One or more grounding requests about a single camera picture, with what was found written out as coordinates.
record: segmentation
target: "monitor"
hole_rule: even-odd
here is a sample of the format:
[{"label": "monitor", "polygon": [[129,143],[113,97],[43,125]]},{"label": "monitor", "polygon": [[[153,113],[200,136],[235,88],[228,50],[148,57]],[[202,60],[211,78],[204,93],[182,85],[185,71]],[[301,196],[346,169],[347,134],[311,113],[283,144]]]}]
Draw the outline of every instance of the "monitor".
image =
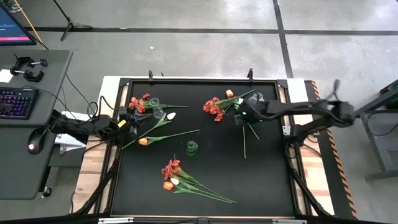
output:
[{"label": "monitor", "polygon": [[5,45],[36,45],[36,41],[0,3],[0,46]]}]

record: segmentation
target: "computer mouse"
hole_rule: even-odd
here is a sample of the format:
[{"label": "computer mouse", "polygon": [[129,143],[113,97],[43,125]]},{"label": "computer mouse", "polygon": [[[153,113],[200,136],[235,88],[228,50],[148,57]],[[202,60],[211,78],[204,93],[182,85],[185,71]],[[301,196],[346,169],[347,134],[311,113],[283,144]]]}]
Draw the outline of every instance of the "computer mouse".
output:
[{"label": "computer mouse", "polygon": [[46,133],[47,130],[42,127],[34,130],[32,134],[30,134],[29,140],[27,141],[27,151],[30,154],[38,154],[43,150]]}]

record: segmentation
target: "tripod stand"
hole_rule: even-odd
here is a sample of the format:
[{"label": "tripod stand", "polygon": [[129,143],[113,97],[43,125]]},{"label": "tripod stand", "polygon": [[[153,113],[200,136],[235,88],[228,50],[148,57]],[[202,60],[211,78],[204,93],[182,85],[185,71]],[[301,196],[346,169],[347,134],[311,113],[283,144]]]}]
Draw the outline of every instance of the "tripod stand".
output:
[{"label": "tripod stand", "polygon": [[77,28],[77,27],[79,27],[79,28],[86,28],[86,29],[92,29],[92,28],[93,28],[92,26],[88,26],[88,25],[84,25],[84,24],[79,24],[79,23],[73,22],[73,21],[70,19],[70,17],[67,16],[67,15],[65,14],[65,12],[62,10],[62,8],[61,8],[61,6],[58,4],[58,2],[57,2],[56,0],[53,0],[53,1],[54,1],[54,3],[57,5],[57,7],[59,8],[59,10],[62,12],[63,16],[64,16],[64,17],[67,19],[67,21],[68,21],[68,25],[67,25],[67,27],[65,28],[65,31],[64,31],[63,34],[62,34],[61,41],[65,40],[65,38],[67,38],[67,33],[68,33],[69,31],[73,30],[74,28]]}]

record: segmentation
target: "rgb keyboard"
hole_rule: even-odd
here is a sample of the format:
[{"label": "rgb keyboard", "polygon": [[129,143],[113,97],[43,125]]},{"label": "rgb keyboard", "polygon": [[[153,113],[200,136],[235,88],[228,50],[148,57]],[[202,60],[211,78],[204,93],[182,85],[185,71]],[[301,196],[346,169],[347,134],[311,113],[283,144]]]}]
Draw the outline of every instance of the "rgb keyboard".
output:
[{"label": "rgb keyboard", "polygon": [[0,87],[0,119],[29,119],[38,90]]}]

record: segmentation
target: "gray floor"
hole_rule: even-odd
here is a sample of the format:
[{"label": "gray floor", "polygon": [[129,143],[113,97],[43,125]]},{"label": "gray floor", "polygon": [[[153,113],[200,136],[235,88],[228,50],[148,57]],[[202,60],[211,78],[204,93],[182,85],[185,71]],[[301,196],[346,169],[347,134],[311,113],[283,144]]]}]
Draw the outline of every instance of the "gray floor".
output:
[{"label": "gray floor", "polygon": [[[35,26],[64,26],[51,0],[20,0]],[[95,27],[276,29],[272,0],[72,0],[59,1],[76,22]],[[395,0],[280,0],[285,29],[398,30]],[[27,25],[22,15],[16,15]],[[286,78],[277,34],[144,34],[40,32],[50,49],[75,51],[68,74],[90,101],[105,75],[229,76]],[[339,97],[364,105],[398,74],[398,36],[287,35],[295,78],[314,80],[321,95],[339,78]],[[68,107],[84,113],[86,103],[67,82]],[[366,182],[380,171],[361,122],[332,129],[362,220],[396,223],[398,179]],[[64,215],[78,171],[53,172],[50,198],[0,201],[0,219]]]}]

